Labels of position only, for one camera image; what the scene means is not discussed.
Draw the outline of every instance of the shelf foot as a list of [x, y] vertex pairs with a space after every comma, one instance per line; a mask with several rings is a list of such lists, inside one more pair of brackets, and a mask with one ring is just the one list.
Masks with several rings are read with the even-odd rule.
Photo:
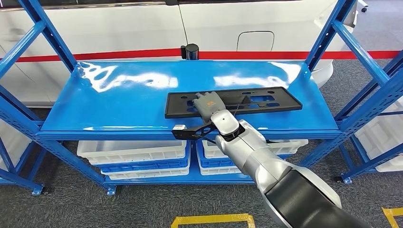
[[341, 182], [343, 182], [344, 184], [352, 184], [353, 183], [353, 181], [351, 180], [351, 178], [350, 177], [347, 177], [347, 178], [345, 178], [345, 177], [343, 177], [343, 173], [341, 174], [341, 176], [339, 177], [340, 178], [340, 183]]
[[116, 194], [116, 186], [112, 186], [108, 188], [108, 192], [106, 193], [108, 196], [114, 196]]
[[342, 174], [342, 176], [334, 177], [333, 180], [335, 182], [337, 182], [337, 183], [344, 183], [344, 184], [352, 184], [353, 183], [353, 181], [349, 177], [343, 179], [343, 174]]
[[39, 184], [40, 187], [38, 188], [34, 188], [34, 190], [32, 191], [32, 195], [33, 196], [40, 196], [40, 195], [46, 195], [48, 194], [48, 188], [45, 187], [44, 184]]

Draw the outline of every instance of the red stripe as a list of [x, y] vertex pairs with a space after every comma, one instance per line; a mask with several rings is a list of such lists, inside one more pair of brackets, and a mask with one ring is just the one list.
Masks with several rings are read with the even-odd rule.
[[[372, 58], [394, 58], [399, 51], [369, 51]], [[200, 59], [306, 59], [308, 51], [201, 51]], [[76, 60], [119, 59], [139, 57], [176, 57], [181, 55], [179, 48], [136, 51], [113, 51], [75, 54]], [[356, 59], [351, 51], [327, 51], [322, 59]], [[17, 62], [60, 61], [58, 56], [20, 57]]]
[[[399, 51], [369, 51], [372, 58], [394, 58]], [[306, 59], [309, 51], [203, 51], [200, 59]], [[351, 51], [327, 51], [321, 59], [356, 59]]]

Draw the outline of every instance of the shelf surface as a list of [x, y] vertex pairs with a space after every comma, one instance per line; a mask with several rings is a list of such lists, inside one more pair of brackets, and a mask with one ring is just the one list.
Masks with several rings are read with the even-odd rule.
[[105, 182], [114, 185], [126, 184], [253, 184], [252, 178], [242, 173], [201, 175], [197, 153], [191, 150], [189, 174], [172, 177], [152, 177], [141, 179], [111, 180], [105, 177]]
[[339, 132], [304, 62], [93, 61], [78, 62], [38, 134], [74, 140], [100, 140], [101, 135], [119, 133], [133, 140], [174, 139], [171, 129], [175, 124], [193, 127], [202, 120], [165, 119], [169, 92], [274, 86], [286, 88], [302, 103], [302, 110], [236, 118], [245, 119], [263, 134]]

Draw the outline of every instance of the white plastic crate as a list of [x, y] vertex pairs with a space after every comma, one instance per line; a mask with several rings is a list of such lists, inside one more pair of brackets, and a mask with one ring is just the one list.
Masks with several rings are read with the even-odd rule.
[[77, 155], [93, 164], [113, 164], [185, 157], [186, 141], [80, 141]]
[[236, 166], [223, 166], [223, 167], [213, 167], [213, 168], [203, 168], [200, 163], [200, 157], [197, 155], [197, 161], [199, 163], [200, 174], [201, 175], [215, 175], [215, 174], [230, 174], [230, 173], [241, 173], [241, 171]]
[[[292, 139], [292, 140], [271, 140], [276, 143], [268, 143], [271, 151], [277, 155], [281, 154], [295, 154], [299, 147], [308, 144], [308, 139]], [[204, 156], [206, 158], [228, 158], [223, 154], [218, 147], [207, 141], [203, 140]]]
[[[384, 112], [403, 111], [403, 99]], [[378, 157], [403, 143], [403, 115], [377, 116], [355, 133], [369, 159]], [[376, 167], [379, 172], [403, 171], [403, 154]]]
[[[21, 155], [31, 143], [31, 139], [2, 120], [0, 120], [0, 137], [15, 167], [18, 164]], [[0, 169], [7, 170], [7, 167], [1, 157]]]
[[137, 178], [150, 178], [150, 177], [169, 177], [169, 176], [188, 175], [189, 167], [190, 167], [190, 156], [188, 158], [188, 166], [186, 166], [184, 168], [108, 172], [108, 173], [101, 172], [101, 173], [109, 176], [109, 178], [111, 180], [137, 179]]

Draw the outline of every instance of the blue plastic crate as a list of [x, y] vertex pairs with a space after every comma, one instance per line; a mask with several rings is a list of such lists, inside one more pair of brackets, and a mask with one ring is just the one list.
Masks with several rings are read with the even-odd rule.
[[157, 169], [175, 169], [188, 166], [188, 158], [190, 156], [190, 143], [186, 145], [185, 157], [179, 159], [167, 159], [156, 161], [138, 161], [128, 163], [99, 164], [94, 165], [101, 168], [103, 173], [123, 172], [123, 171], [139, 171], [139, 170], [157, 170]]
[[[234, 162], [229, 158], [206, 158], [204, 156], [204, 148], [201, 140], [196, 142], [196, 149], [198, 151], [197, 155], [200, 158], [200, 165], [203, 168], [216, 168], [224, 166], [235, 166]], [[281, 154], [280, 158], [285, 159], [292, 154]]]

